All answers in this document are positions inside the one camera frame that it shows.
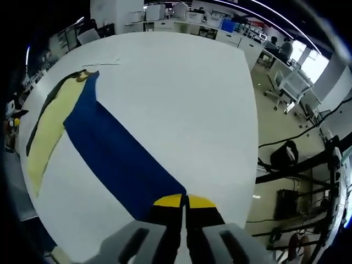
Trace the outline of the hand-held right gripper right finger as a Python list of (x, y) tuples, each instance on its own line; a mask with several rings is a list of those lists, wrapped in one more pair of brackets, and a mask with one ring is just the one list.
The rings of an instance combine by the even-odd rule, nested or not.
[(186, 242), (192, 263), (268, 263), (268, 251), (207, 198), (188, 195)]

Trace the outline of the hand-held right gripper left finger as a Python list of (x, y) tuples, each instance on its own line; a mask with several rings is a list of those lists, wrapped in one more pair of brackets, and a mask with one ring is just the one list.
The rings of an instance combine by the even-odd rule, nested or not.
[(182, 194), (160, 198), (145, 222), (134, 220), (105, 239), (91, 263), (174, 263), (181, 241)]

